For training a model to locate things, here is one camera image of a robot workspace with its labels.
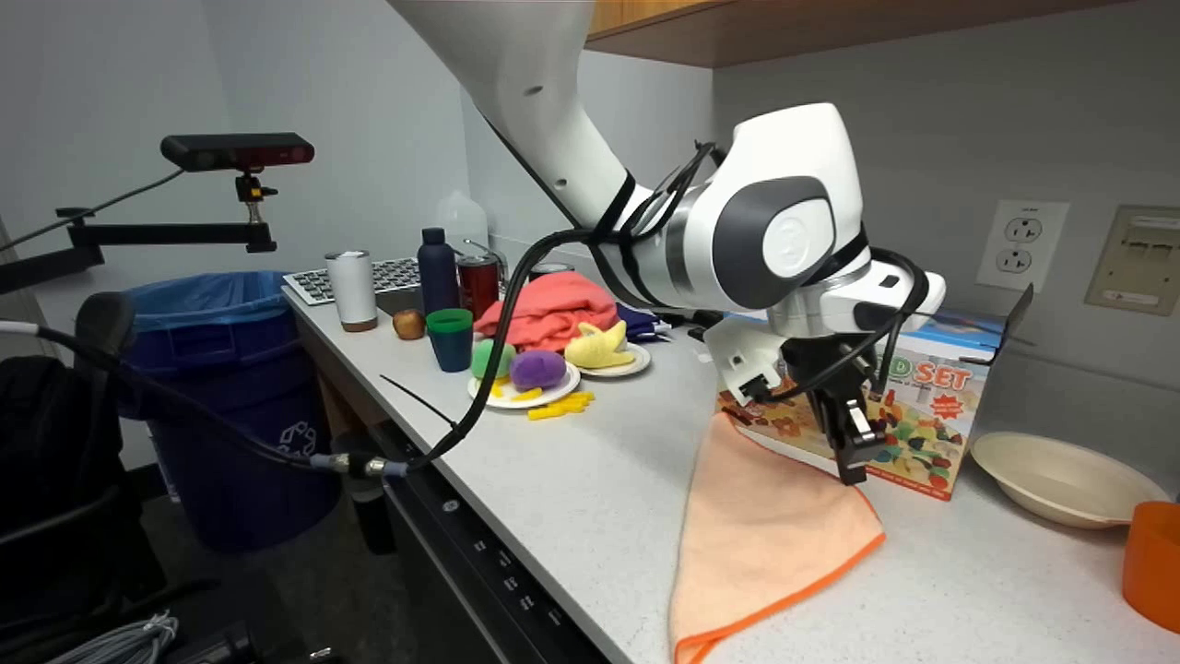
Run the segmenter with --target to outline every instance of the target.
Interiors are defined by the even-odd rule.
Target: black trash bin
[[[269,451],[328,451],[317,375],[298,345],[279,273],[208,273],[132,287],[126,361],[246,428]],[[326,471],[261,460],[196,422],[128,407],[146,422],[171,492],[196,537],[216,553],[275,546],[317,522],[341,498]]]

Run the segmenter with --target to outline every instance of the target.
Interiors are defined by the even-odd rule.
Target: orange cloth
[[[500,297],[477,321],[481,335],[495,335]],[[621,321],[615,297],[582,273],[545,273],[521,287],[509,343],[515,351],[554,351],[579,335],[579,326],[613,329]]]
[[[675,660],[831,586],[886,542],[870,500],[832,476],[770,452],[714,412],[696,452],[672,595]]]

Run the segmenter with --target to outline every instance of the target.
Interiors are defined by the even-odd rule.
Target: floor
[[[165,494],[144,500],[144,526],[173,586],[216,579],[182,601],[188,633],[244,623],[266,660],[421,664],[398,553],[368,553],[346,494],[298,537],[246,557],[203,548]]]

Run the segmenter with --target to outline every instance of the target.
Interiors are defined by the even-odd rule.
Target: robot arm
[[[760,313],[757,326],[709,335],[725,390],[751,401],[786,372],[824,375],[824,390],[808,386],[808,398],[832,446],[862,433],[858,372],[831,365],[870,358],[862,335],[896,321],[896,308],[936,308],[943,280],[867,242],[853,141],[831,104],[740,121],[704,184],[685,168],[675,189],[647,189],[579,104],[594,0],[392,3],[459,74],[563,216],[590,233],[590,252],[621,297]]]

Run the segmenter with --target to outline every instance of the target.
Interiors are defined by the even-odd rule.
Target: orange object
[[[1121,599],[1151,623],[1180,631],[1180,504],[1138,500],[1121,569]]]
[[[886,542],[873,504],[714,412],[696,452],[672,640],[680,664],[838,581]]]
[[[398,338],[421,338],[421,313],[417,308],[398,308],[395,313],[395,331],[398,331]]]

